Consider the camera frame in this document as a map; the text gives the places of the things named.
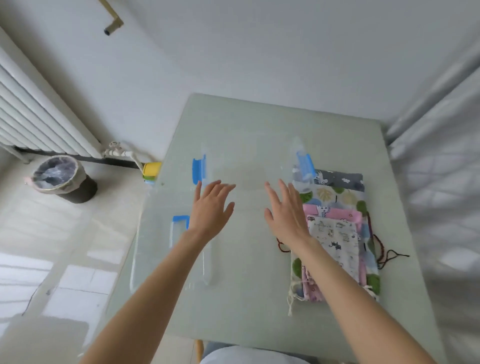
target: floor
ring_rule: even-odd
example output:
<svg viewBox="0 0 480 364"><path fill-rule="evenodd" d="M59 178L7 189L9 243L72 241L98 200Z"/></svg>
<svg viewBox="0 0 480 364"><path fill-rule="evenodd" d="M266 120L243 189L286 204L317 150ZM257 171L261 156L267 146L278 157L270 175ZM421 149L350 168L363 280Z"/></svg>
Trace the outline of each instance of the floor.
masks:
<svg viewBox="0 0 480 364"><path fill-rule="evenodd" d="M138 170L82 162L98 192L75 205L24 184L47 158L32 157L0 175L0 364L76 363L106 321L149 187ZM192 339L164 337L153 362L195 361Z"/></svg>

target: radiator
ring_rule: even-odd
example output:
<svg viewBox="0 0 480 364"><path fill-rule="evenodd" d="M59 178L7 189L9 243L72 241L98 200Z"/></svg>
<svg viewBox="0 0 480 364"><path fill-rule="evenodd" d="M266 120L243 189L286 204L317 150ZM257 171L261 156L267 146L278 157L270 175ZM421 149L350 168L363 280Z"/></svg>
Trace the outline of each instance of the radiator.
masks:
<svg viewBox="0 0 480 364"><path fill-rule="evenodd" d="M102 158L100 143L1 28L0 143Z"/></svg>

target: wooden chair leg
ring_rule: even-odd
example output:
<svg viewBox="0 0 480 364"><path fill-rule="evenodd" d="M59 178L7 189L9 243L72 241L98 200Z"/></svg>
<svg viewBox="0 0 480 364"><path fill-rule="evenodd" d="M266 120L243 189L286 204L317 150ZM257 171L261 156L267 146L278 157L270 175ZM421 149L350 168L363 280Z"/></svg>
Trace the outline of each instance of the wooden chair leg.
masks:
<svg viewBox="0 0 480 364"><path fill-rule="evenodd" d="M204 355L204 342L203 340L195 340L195 351L197 352L197 363L202 361Z"/></svg>

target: hand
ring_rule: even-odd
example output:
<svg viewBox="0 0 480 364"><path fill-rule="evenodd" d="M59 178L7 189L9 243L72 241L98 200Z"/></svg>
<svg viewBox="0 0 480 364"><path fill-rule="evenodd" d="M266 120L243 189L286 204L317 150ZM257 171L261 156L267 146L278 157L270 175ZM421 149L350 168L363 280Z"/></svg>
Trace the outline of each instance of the hand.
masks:
<svg viewBox="0 0 480 364"><path fill-rule="evenodd" d="M200 196L202 182L198 182L193 198L192 213L188 230L199 234L200 239L207 244L218 235L233 214L234 202L230 202L224 211L225 200L235 188L234 184L221 183L220 180L205 187Z"/></svg>
<svg viewBox="0 0 480 364"><path fill-rule="evenodd" d="M293 184L288 187L282 180L278 180L282 193L282 202L268 182L265 182L265 189L270 197L272 211L265 209L265 220L272 233L290 248L299 240L310 238L307 220L303 213L303 206L300 194Z"/></svg>

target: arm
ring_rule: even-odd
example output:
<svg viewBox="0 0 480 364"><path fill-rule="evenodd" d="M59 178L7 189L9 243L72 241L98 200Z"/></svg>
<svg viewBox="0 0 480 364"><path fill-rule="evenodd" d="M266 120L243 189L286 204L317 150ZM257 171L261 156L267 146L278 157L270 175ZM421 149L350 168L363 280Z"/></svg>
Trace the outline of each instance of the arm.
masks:
<svg viewBox="0 0 480 364"><path fill-rule="evenodd" d="M347 341L360 363L435 363L415 339L395 321L310 236L300 195L279 181L280 202L268 183L272 211L265 219L273 234L286 243L308 268L322 290Z"/></svg>
<svg viewBox="0 0 480 364"><path fill-rule="evenodd" d="M189 229L100 332L80 364L152 361L197 256L233 213L233 202L225 211L224 205L235 185L213 182L200 197L201 187L200 182L195 190Z"/></svg>

